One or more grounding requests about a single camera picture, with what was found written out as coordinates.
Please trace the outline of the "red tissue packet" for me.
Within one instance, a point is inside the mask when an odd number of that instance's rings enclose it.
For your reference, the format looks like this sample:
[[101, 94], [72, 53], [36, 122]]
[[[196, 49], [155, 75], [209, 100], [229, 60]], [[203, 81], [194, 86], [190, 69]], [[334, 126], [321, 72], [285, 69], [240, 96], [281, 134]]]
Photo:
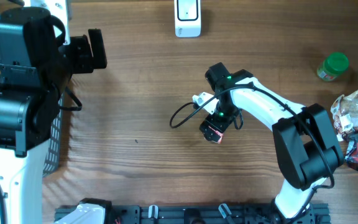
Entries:
[[208, 140], [220, 144], [223, 139], [223, 133], [215, 129], [210, 129], [209, 134], [207, 134]]

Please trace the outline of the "green lid glass jar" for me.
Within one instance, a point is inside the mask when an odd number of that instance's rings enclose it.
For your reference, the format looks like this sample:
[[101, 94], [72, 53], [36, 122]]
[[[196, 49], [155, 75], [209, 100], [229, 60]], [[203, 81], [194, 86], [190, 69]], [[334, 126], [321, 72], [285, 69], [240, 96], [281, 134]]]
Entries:
[[349, 59], [342, 52], [331, 53], [318, 67], [317, 76], [327, 82], [331, 82], [343, 75], [349, 68]]

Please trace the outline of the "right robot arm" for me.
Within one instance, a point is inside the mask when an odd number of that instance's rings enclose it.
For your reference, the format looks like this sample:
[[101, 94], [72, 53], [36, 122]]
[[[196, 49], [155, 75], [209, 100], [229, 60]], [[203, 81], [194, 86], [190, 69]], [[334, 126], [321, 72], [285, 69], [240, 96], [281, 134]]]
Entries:
[[208, 112], [200, 125], [204, 138], [220, 143], [242, 111], [268, 127], [284, 177], [272, 216], [295, 223], [306, 215], [317, 190], [334, 187], [333, 173], [344, 163], [328, 112], [317, 103], [303, 106], [286, 100], [247, 70], [230, 73], [222, 63], [209, 67], [205, 78], [214, 93], [193, 97]]

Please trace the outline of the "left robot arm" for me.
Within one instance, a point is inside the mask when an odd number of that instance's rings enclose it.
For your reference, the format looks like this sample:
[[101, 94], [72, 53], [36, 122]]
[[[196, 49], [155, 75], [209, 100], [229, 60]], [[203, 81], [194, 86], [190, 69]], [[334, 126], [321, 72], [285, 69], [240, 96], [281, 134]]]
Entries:
[[17, 1], [0, 14], [0, 223], [42, 222], [52, 124], [74, 74], [107, 67], [99, 29], [71, 36], [69, 1]]

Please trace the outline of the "black red snack packet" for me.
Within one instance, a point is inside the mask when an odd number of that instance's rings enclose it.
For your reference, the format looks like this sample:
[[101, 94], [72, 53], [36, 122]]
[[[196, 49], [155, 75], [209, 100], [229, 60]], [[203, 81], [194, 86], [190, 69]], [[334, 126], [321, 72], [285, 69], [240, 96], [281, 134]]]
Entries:
[[350, 133], [346, 141], [348, 143], [345, 162], [348, 167], [358, 171], [358, 131]]

